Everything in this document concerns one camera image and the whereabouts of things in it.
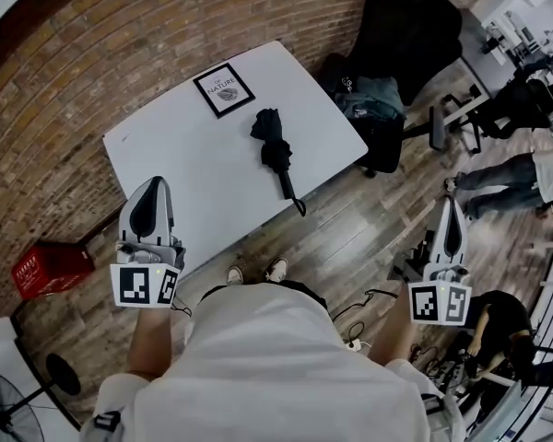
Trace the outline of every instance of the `brick wall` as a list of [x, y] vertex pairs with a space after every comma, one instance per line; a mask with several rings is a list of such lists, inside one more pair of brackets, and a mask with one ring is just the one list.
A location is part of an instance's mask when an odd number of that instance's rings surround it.
[[362, 2], [60, 0], [41, 14], [10, 55], [1, 53], [0, 315], [18, 303], [9, 270], [32, 242], [80, 240], [122, 204], [101, 141], [108, 130], [267, 41], [281, 40], [315, 69], [329, 52], [350, 49]]

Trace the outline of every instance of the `white sneaker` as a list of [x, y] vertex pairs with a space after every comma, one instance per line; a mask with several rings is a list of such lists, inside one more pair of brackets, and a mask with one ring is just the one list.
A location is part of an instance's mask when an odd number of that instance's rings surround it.
[[231, 266], [228, 270], [228, 285], [243, 285], [243, 273], [240, 267]]
[[444, 189], [448, 193], [454, 192], [456, 190], [456, 188], [457, 188], [456, 177], [449, 177], [444, 181]]
[[287, 268], [287, 259], [284, 259], [283, 257], [274, 259], [270, 266], [266, 269], [266, 281], [274, 282], [276, 284], [282, 282], [287, 276]]

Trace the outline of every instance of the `shoe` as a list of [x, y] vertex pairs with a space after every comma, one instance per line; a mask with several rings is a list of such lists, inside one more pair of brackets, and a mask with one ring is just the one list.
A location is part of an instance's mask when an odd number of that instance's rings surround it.
[[456, 190], [457, 188], [457, 178], [456, 177], [449, 177], [448, 179], [446, 179], [444, 181], [444, 189], [448, 192], [448, 193], [452, 193]]
[[288, 262], [287, 259], [279, 257], [274, 259], [270, 266], [266, 269], [265, 279], [267, 282], [274, 282], [276, 284], [285, 280], [287, 276]]
[[243, 273], [240, 267], [232, 265], [228, 270], [228, 285], [243, 285]]
[[475, 221], [475, 218], [472, 217], [469, 213], [467, 213], [467, 204], [465, 205], [465, 208], [463, 209], [463, 216], [465, 217], [465, 223], [467, 227], [471, 226], [471, 223]]

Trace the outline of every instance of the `red crate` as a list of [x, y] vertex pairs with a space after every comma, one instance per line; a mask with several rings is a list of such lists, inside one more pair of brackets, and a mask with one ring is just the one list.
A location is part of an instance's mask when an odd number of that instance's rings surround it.
[[12, 268], [23, 299], [69, 290], [94, 271], [86, 248], [77, 244], [41, 242]]

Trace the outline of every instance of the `black umbrella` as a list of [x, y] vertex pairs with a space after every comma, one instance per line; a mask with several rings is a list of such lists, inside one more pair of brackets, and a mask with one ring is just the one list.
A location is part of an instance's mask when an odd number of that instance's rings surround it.
[[307, 212], [305, 203], [295, 198], [293, 185], [291, 185], [291, 179], [288, 176], [288, 167], [291, 165], [288, 158], [293, 153], [288, 142], [283, 140], [283, 126], [278, 117], [278, 110], [264, 109], [258, 111], [250, 136], [265, 141], [261, 152], [262, 163], [278, 175], [285, 199], [293, 200], [301, 216], [305, 216]]

